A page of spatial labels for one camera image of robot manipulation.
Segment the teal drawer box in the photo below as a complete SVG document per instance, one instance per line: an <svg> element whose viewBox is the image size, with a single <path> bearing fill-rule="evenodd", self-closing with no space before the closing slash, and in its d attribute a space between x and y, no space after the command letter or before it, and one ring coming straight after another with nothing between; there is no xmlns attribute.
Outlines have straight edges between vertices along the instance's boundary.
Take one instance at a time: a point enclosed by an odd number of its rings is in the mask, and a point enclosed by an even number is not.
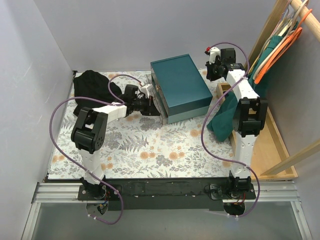
<svg viewBox="0 0 320 240"><path fill-rule="evenodd" d="M189 54L150 63L168 124L207 114L213 95Z"/></svg>

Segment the clear acrylic drawer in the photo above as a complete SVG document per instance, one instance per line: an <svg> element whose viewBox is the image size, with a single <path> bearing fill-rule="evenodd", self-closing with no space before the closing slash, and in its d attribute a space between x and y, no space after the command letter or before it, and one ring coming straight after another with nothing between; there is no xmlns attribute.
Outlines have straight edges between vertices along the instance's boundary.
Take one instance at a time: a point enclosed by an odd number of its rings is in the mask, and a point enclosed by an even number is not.
<svg viewBox="0 0 320 240"><path fill-rule="evenodd" d="M153 93L153 97L154 97L154 100L153 100L154 104L160 113L160 118L162 119L162 124L167 125L168 121L169 121L168 114L165 110L165 106L162 102L162 99L161 99L161 96L160 96L158 90L156 89L157 86L156 86L155 82L153 81L151 75L150 75L149 80L150 80L150 83L152 84L152 93Z"/></svg>

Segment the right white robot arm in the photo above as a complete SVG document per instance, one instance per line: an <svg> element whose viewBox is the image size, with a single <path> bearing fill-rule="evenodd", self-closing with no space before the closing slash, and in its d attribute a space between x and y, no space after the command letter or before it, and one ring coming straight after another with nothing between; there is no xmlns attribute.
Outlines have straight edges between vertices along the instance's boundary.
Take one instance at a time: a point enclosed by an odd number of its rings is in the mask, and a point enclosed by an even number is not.
<svg viewBox="0 0 320 240"><path fill-rule="evenodd" d="M214 200L237 199L253 191L250 166L255 142L265 126L268 102L251 87L242 64L236 62L234 48L208 47L205 54L207 79L224 78L230 85L237 105L232 117L235 131L235 156L229 176L221 185L211 184L209 193Z"/></svg>

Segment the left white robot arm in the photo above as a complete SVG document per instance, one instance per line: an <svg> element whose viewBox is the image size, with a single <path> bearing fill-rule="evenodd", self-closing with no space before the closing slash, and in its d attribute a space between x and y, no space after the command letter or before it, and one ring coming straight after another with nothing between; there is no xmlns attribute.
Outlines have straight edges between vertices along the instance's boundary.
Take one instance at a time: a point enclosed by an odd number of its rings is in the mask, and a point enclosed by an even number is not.
<svg viewBox="0 0 320 240"><path fill-rule="evenodd" d="M83 107L77 117L71 133L71 141L81 155L85 175L80 179L85 191L95 200L107 195L106 187L101 183L105 174L101 167L100 149L104 144L107 124L125 118L132 112L140 112L143 116L159 116L151 91L153 86L145 84L141 87L128 84L120 99L123 105L110 105L89 108Z"/></svg>

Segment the floral table mat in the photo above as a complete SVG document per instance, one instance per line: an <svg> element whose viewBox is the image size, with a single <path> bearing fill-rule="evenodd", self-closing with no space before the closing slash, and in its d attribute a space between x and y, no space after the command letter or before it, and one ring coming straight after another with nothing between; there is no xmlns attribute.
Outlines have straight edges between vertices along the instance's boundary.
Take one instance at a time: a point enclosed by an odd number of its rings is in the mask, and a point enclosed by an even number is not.
<svg viewBox="0 0 320 240"><path fill-rule="evenodd" d="M65 107L58 146L72 159L82 164L81 156L71 141L76 123L73 114L77 103L70 100ZM100 164L107 178L201 178L226 177L231 162L210 156L203 148L201 130L205 115L163 125L157 117L133 112L107 124L104 144L100 149ZM230 140L218 142L205 130L206 148L214 155L233 160ZM57 149L51 157L48 179L77 180L83 169L69 161Z"/></svg>

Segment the green garment on hanger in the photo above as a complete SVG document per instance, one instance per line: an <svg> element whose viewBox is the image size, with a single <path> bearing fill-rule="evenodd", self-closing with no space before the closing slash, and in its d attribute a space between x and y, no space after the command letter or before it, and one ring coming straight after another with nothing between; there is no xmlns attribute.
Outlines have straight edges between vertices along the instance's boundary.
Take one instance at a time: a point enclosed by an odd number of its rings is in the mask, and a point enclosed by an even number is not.
<svg viewBox="0 0 320 240"><path fill-rule="evenodd" d="M268 91L268 87L271 79L271 74L268 73L268 71L281 57L281 54L280 54L280 51L282 49L281 45L284 46L286 43L289 43L287 40L285 40L281 44L282 40L283 40L282 35L280 36L274 35L270 38L268 44L266 45L266 48L262 51L262 54L260 55L256 63L253 65L252 71L247 76L249 84L261 98L266 98L267 96L267 91ZM263 71L264 66L261 68L260 71L258 71L258 68L263 65L263 61L278 46L279 46L279 49L275 51L275 54L278 52L278 55L276 55L275 57L270 57L270 59L267 60L267 63L265 65L266 66L265 71Z"/></svg>

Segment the black cloth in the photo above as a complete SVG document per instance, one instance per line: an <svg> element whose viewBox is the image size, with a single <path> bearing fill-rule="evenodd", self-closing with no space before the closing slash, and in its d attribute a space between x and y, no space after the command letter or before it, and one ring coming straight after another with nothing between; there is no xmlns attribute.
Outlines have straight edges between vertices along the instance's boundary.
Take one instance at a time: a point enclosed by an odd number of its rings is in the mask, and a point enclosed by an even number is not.
<svg viewBox="0 0 320 240"><path fill-rule="evenodd" d="M87 97L99 101L112 103L117 100L110 94L108 89L109 79L93 70L86 70L80 76L75 77L73 80L74 97ZM120 97L122 90L114 82L110 84L111 91ZM76 99L77 107L73 114L78 116L83 107L87 108L100 108L106 106L105 104L94 102L86 99Z"/></svg>

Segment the green cloth on table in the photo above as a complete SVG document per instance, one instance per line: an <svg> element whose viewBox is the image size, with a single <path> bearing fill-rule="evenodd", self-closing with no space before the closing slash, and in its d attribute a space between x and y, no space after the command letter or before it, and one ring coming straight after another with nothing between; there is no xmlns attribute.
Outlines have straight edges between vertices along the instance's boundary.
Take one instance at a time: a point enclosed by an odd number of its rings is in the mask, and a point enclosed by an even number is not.
<svg viewBox="0 0 320 240"><path fill-rule="evenodd" d="M224 142L233 131L233 117L238 105L238 100L233 92L226 95L219 110L206 125L218 142Z"/></svg>

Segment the orange hanger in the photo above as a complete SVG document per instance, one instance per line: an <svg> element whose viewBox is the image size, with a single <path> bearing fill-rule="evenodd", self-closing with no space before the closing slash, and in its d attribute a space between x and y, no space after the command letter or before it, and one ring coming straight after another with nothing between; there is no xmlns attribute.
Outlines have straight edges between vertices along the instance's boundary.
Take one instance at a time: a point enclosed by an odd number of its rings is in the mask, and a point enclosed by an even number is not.
<svg viewBox="0 0 320 240"><path fill-rule="evenodd" d="M297 28L294 31L290 32L290 35L284 38L276 48L271 52L271 54L267 57L266 61L264 61L259 69L255 72L253 76L254 83L257 85L262 80L263 76L267 73L267 71L277 62L277 60L291 47L291 45L299 38L302 33L303 28L301 24L304 22L306 15L301 19Z"/></svg>

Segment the wooden rod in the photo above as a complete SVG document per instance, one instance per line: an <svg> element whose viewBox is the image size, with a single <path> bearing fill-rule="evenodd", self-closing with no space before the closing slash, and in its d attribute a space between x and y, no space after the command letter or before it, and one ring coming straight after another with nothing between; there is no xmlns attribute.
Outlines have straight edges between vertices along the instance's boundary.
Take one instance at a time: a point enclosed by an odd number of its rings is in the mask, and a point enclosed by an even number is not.
<svg viewBox="0 0 320 240"><path fill-rule="evenodd" d="M308 8L308 4L309 4L308 0L291 0L290 1L291 7L295 11L298 11L298 15L301 18L306 16L303 22L319 42L320 41L320 22L311 12L308 13L308 11L310 10Z"/></svg>

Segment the beige hanger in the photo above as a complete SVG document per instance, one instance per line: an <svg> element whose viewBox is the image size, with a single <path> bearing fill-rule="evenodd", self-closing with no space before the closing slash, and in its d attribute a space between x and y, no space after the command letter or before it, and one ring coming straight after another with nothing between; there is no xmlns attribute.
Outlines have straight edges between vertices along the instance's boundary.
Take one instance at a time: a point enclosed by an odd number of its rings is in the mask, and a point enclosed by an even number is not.
<svg viewBox="0 0 320 240"><path fill-rule="evenodd" d="M292 3L289 0L286 4L286 9L281 14L270 36L266 39L263 47L257 58L249 70L249 75L253 79L254 84L259 84L264 75L270 68L279 60L279 58L293 45L300 37L303 28L301 27L304 20L312 12L307 13L298 20L298 16L304 7L308 5L308 1L303 1L297 10L290 12L289 5Z"/></svg>

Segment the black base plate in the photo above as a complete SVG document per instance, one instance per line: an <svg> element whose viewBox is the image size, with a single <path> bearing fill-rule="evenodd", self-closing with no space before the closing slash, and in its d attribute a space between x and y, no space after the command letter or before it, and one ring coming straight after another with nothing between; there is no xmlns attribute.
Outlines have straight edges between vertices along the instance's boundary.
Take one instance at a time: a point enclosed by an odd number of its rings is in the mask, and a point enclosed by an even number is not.
<svg viewBox="0 0 320 240"><path fill-rule="evenodd" d="M220 186L227 177L204 178L123 178L108 179L103 186L106 196L94 199L81 183L77 199L88 202L107 201L110 211L124 210L177 210L207 209L223 210L223 201L235 198L212 199L210 185ZM246 193L245 200L256 198L255 188Z"/></svg>

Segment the wooden clothes rack frame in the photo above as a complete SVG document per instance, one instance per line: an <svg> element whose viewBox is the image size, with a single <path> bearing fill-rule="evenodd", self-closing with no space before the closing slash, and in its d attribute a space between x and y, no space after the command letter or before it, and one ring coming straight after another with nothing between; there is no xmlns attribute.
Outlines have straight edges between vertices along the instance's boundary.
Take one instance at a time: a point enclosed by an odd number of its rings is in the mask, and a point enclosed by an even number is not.
<svg viewBox="0 0 320 240"><path fill-rule="evenodd" d="M249 62L254 63L265 41L271 35L282 13L286 9L288 0L277 0L256 40L250 54ZM277 124L268 109L266 113L265 129L261 131L253 151L252 165L258 178L263 181L292 180L298 177L294 164L312 156L320 150L317 140L300 152L290 156Z"/></svg>

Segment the aluminium rail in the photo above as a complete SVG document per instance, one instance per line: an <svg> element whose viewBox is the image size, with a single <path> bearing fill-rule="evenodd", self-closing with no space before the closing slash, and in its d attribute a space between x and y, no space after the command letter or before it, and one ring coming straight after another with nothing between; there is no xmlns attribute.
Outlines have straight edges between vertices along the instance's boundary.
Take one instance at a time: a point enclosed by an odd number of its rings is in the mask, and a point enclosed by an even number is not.
<svg viewBox="0 0 320 240"><path fill-rule="evenodd" d="M214 200L208 180L120 180L124 202L112 195L105 214L79 183L40 183L24 240L311 240L291 181L260 185L247 195L246 215L228 215L232 200Z"/></svg>

